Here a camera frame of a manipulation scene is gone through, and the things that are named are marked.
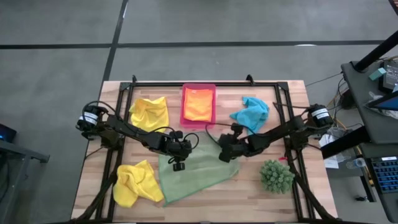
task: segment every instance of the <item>blue cloth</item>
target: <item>blue cloth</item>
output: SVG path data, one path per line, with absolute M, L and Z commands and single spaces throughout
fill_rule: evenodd
M 238 121 L 239 124 L 245 125 L 257 133 L 268 119 L 268 105 L 255 97 L 245 96 L 243 97 L 243 104 L 246 105 L 247 108 L 230 114 L 230 117 Z

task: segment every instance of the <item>keyboard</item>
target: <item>keyboard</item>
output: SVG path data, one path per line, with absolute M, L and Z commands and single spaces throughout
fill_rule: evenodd
M 395 156 L 372 158 L 373 170 L 382 194 L 398 192 L 398 159 Z

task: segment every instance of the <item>yellow cloth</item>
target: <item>yellow cloth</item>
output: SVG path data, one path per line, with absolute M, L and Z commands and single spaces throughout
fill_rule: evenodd
M 145 131 L 152 131 L 159 127 L 169 125 L 169 112 L 167 111 L 166 98 L 160 97 L 151 101 L 138 99 L 130 108 L 131 123 Z
M 185 89 L 184 118 L 191 121 L 211 121 L 213 91 Z
M 159 202 L 163 193 L 155 180 L 155 172 L 147 160 L 135 166 L 118 167 L 118 181 L 113 187 L 113 199 L 122 207 L 131 207 L 138 196 Z

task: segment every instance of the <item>orange cloth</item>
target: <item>orange cloth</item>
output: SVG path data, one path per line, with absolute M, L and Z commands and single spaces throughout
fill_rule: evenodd
M 184 118 L 191 121 L 211 121 L 213 91 L 185 89 Z

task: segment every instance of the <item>pink tray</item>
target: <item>pink tray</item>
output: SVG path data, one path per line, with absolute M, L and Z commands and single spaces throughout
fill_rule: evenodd
M 199 84 L 199 83 L 186 83 L 182 86 L 182 99 L 181 99 L 181 113 L 180 113 L 180 124 L 184 128 L 193 129 L 204 129 L 208 122 L 206 121 L 190 121 L 184 118 L 184 99 L 185 90 L 189 88 L 191 90 L 212 90 L 213 91 L 213 103 L 211 112 L 211 123 L 216 122 L 216 85 L 214 84 Z

